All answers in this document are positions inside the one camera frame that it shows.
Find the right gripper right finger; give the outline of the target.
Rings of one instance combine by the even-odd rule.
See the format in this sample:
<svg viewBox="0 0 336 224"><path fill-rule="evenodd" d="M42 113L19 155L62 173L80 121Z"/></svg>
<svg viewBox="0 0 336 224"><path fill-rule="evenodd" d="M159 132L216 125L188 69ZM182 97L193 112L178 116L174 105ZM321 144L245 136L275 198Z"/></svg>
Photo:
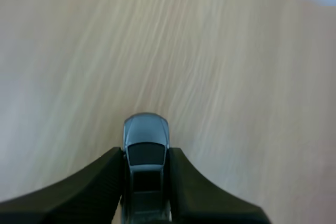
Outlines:
<svg viewBox="0 0 336 224"><path fill-rule="evenodd" d="M180 148L171 148L170 205L174 223L270 223L264 211L213 184Z"/></svg>

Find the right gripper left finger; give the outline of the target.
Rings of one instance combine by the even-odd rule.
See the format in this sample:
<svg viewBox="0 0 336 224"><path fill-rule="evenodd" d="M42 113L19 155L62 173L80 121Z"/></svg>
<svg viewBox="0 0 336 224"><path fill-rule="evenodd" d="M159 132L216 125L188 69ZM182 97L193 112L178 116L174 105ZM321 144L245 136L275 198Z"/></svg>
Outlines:
<svg viewBox="0 0 336 224"><path fill-rule="evenodd" d="M111 223L123 172L123 152L114 147L62 181L2 202L1 223Z"/></svg>

